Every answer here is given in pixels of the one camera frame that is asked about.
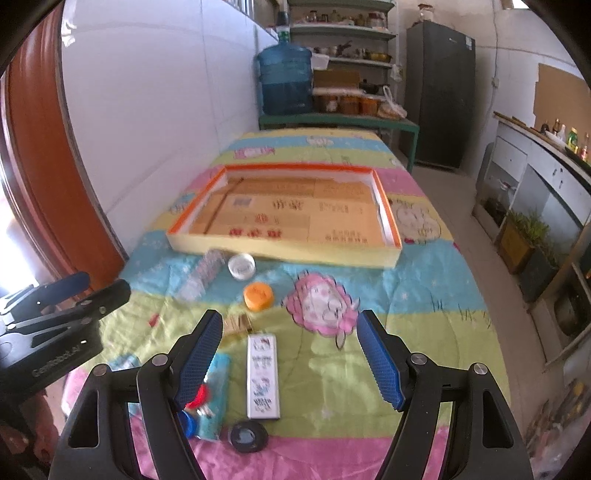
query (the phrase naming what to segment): blue gripper pad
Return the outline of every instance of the blue gripper pad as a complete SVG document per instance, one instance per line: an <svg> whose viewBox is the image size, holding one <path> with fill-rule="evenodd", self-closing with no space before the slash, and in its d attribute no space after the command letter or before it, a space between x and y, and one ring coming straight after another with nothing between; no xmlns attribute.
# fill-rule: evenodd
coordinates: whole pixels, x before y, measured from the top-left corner
<svg viewBox="0 0 591 480"><path fill-rule="evenodd" d="M222 330L222 316L215 310L206 311L173 361L173 372L180 368L178 390L174 396L179 409L182 410L187 403L194 400L222 340Z"/></svg>
<svg viewBox="0 0 591 480"><path fill-rule="evenodd" d="M78 272L68 275L57 282L45 286L43 300L47 304L56 305L78 295L90 287L90 275L86 272Z"/></svg>
<svg viewBox="0 0 591 480"><path fill-rule="evenodd" d="M402 411L407 400L404 390L408 385L408 366L405 359L410 355L409 350L400 337L386 333L371 310L364 310L357 317L357 337L382 398Z"/></svg>

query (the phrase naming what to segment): window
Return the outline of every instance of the window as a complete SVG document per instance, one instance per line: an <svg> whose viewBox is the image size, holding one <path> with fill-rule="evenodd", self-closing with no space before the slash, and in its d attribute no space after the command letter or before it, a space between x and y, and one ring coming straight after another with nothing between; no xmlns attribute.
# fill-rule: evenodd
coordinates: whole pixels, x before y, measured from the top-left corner
<svg viewBox="0 0 591 480"><path fill-rule="evenodd" d="M513 8L529 9L529 7L524 3L523 0L501 0L501 5L503 7L503 10Z"/></svg>

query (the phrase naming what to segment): gray refrigerator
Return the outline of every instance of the gray refrigerator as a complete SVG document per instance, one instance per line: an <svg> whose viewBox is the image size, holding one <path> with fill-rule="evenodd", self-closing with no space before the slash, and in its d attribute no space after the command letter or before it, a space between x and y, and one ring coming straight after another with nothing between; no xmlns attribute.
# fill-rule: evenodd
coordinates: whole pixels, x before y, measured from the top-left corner
<svg viewBox="0 0 591 480"><path fill-rule="evenodd" d="M473 121L475 51L473 38L444 25L407 30L404 108L420 127L417 162L460 166Z"/></svg>

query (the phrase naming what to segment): white bottle cap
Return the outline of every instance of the white bottle cap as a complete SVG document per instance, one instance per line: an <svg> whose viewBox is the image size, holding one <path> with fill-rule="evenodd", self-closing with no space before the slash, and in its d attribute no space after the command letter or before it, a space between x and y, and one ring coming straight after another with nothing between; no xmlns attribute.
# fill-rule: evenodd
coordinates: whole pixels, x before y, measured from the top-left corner
<svg viewBox="0 0 591 480"><path fill-rule="evenodd" d="M228 260L228 270L236 280L248 280L255 275L255 259L249 254L234 255Z"/></svg>

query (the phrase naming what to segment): green table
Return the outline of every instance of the green table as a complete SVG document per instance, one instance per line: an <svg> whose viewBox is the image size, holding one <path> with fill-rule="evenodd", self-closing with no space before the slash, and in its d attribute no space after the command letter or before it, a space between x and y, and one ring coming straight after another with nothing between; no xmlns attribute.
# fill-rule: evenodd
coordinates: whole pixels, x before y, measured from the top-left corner
<svg viewBox="0 0 591 480"><path fill-rule="evenodd" d="M414 157L417 153L418 125L410 120L389 120L377 116L343 115L342 113L300 113L298 115L261 115L259 127L261 130L281 127L302 127L304 125L336 125L337 127L361 127L369 129L400 130L413 134L408 155L407 170L412 173Z"/></svg>

